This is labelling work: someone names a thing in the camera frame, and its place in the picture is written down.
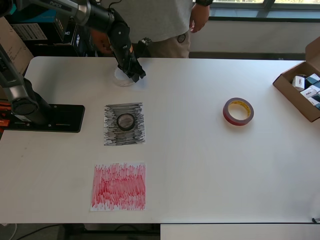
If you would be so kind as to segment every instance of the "wristwatch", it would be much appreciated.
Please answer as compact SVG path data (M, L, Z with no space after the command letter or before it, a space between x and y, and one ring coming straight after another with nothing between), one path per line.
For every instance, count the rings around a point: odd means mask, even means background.
M195 0L195 3L206 7L212 4L213 1L214 0Z

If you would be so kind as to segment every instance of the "gray t-shirt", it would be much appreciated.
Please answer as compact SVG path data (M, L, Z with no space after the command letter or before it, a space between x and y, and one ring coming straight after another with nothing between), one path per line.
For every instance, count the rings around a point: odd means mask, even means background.
M105 8L117 0L102 0ZM130 39L153 42L184 34L189 29L192 0L122 0L114 8L130 27Z

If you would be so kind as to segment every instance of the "red tape roll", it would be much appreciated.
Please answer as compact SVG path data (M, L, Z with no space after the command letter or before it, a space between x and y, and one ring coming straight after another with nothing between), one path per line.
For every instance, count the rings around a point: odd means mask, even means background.
M236 119L234 118L233 116L231 116L230 112L229 112L229 106L231 104L238 104L242 107L244 107L244 109L247 111L247 118L244 119L244 120L239 120L239 119ZM248 124L252 118L254 117L254 108L251 106L251 104L242 99L242 98L239 98L239 97L234 97L234 98L231 98L230 100L228 100L224 107L223 107L223 116L224 118L229 122L231 123L232 125L235 125L235 126L244 126L246 124Z

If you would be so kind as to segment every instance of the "black scribbled paper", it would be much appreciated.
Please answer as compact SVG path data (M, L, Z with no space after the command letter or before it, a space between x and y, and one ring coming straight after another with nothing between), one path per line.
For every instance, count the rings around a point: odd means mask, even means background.
M134 116L135 126L129 131L122 131L117 125L121 114ZM145 138L145 118L142 102L106 105L104 107L104 145L122 146L141 144Z

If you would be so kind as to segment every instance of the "red scribbled paper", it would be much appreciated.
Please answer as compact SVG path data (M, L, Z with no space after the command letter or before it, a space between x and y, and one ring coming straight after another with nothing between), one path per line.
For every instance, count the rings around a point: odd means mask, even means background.
M91 211L144 210L146 165L113 163L94 169Z

